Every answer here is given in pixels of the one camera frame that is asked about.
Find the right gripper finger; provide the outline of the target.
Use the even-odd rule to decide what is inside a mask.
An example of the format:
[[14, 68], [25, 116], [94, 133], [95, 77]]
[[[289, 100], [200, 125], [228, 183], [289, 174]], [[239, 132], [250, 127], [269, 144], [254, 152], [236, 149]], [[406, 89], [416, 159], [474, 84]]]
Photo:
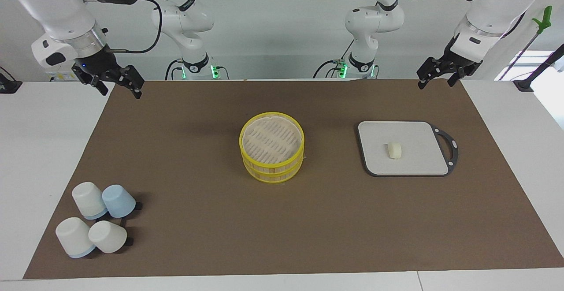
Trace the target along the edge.
[[106, 96], [108, 93], [108, 88], [106, 87], [106, 85], [104, 84], [103, 81], [100, 80], [99, 76], [93, 76], [91, 78], [91, 82], [90, 85], [97, 89], [98, 92], [101, 93], [101, 95]]
[[145, 80], [137, 71], [135, 66], [128, 65], [119, 69], [119, 86], [127, 88], [132, 92], [135, 99], [139, 100], [142, 96], [141, 89]]

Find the yellow bamboo steamer basket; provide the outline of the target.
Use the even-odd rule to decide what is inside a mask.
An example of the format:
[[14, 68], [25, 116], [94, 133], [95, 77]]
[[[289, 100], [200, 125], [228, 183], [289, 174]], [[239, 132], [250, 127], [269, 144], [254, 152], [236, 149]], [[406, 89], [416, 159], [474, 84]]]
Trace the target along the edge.
[[254, 179], [266, 184], [282, 184], [290, 180], [299, 172], [304, 160], [300, 159], [298, 163], [290, 167], [290, 169], [288, 169], [287, 171], [277, 172], [273, 174], [254, 170], [252, 167], [250, 167], [250, 165], [245, 160], [243, 160], [242, 162], [245, 166], [246, 171]]

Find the black table clamp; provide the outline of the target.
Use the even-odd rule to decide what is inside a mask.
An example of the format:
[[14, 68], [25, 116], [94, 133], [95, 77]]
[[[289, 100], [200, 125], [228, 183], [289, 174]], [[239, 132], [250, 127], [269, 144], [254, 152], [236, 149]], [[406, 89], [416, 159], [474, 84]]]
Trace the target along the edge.
[[0, 94], [14, 94], [23, 82], [16, 80], [8, 70], [0, 66]]

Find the grey cutting board black rim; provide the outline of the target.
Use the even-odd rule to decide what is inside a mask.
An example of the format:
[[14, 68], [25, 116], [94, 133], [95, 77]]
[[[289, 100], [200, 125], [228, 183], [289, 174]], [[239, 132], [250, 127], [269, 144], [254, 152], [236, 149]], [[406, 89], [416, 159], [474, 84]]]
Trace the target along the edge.
[[[442, 177], [459, 160], [455, 140], [425, 121], [362, 121], [356, 127], [361, 162], [374, 177]], [[390, 159], [389, 142], [400, 142], [401, 159]]]

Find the rod with green clip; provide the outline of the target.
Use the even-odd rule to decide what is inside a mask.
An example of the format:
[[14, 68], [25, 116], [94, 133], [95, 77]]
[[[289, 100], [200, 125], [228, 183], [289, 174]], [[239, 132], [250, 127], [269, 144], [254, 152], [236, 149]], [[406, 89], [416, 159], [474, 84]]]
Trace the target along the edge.
[[532, 46], [532, 44], [538, 38], [538, 36], [540, 36], [540, 34], [542, 34], [544, 32], [544, 30], [550, 28], [550, 26], [552, 25], [552, 23], [551, 23], [552, 8], [553, 8], [552, 5], [546, 6], [546, 8], [544, 8], [544, 11], [543, 11], [543, 14], [542, 14], [542, 20], [538, 20], [536, 18], [532, 19], [532, 21], [537, 24], [536, 33], [529, 40], [529, 42], [525, 45], [525, 47], [522, 50], [520, 50], [520, 52], [515, 56], [515, 58], [511, 62], [511, 64], [504, 71], [504, 73], [498, 78], [499, 81], [501, 81], [501, 80], [503, 80], [503, 78], [505, 78], [506, 74], [508, 72], [510, 72], [510, 70], [513, 68], [513, 66], [516, 64], [516, 62], [521, 58], [521, 56], [523, 56], [523, 54], [530, 48], [530, 46]]

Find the white plastic cup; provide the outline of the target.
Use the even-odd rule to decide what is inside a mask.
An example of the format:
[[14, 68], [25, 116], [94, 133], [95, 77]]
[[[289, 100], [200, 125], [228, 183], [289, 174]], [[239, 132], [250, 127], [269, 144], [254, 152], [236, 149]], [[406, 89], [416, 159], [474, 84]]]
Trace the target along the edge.
[[87, 220], [99, 219], [108, 212], [101, 195], [101, 190], [91, 181], [82, 182], [72, 189], [72, 198]]

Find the light blue bottle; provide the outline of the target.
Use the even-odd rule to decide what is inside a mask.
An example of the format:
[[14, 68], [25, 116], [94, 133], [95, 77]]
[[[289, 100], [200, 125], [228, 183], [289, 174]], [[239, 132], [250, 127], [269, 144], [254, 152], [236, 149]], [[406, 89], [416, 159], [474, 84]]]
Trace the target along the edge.
[[123, 186], [113, 184], [101, 193], [107, 211], [113, 218], [123, 218], [132, 213], [137, 201]]

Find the white bottle top left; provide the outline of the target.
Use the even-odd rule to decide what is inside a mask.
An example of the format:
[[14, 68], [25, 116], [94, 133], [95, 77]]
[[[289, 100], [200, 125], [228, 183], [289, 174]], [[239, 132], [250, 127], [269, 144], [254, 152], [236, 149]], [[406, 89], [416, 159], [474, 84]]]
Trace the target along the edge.
[[127, 231], [120, 225], [102, 220], [90, 228], [88, 238], [103, 253], [114, 253], [125, 245]]

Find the white bottle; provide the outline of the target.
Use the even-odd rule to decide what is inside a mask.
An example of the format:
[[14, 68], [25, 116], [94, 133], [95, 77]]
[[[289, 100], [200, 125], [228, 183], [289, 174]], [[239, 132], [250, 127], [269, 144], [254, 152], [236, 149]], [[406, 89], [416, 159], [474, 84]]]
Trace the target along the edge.
[[120, 225], [102, 220], [90, 228], [88, 238], [103, 253], [114, 253], [125, 245], [127, 231]]
[[89, 239], [89, 231], [90, 227], [83, 220], [69, 217], [57, 225], [55, 235], [65, 253], [77, 259], [89, 255], [95, 249], [95, 245]]

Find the white bottle top right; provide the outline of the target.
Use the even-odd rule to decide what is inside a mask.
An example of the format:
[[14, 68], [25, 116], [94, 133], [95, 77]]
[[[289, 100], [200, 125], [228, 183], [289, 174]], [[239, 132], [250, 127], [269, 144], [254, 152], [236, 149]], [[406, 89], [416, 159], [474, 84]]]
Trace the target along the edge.
[[89, 239], [89, 231], [90, 227], [83, 220], [69, 217], [57, 225], [55, 235], [65, 253], [77, 259], [89, 255], [95, 249], [95, 245]]

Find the brown table mat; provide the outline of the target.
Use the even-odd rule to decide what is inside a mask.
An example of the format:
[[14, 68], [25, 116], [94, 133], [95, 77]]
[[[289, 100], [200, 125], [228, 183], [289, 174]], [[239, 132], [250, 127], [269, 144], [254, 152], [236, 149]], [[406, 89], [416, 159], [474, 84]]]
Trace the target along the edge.
[[[281, 185], [245, 169], [238, 135], [283, 112], [305, 132], [305, 159]], [[425, 121], [460, 149], [444, 177], [373, 177], [356, 128]], [[83, 181], [121, 184], [143, 202], [133, 246], [72, 259], [56, 226]], [[30, 261], [26, 279], [564, 267], [461, 83], [148, 82], [115, 88]]]

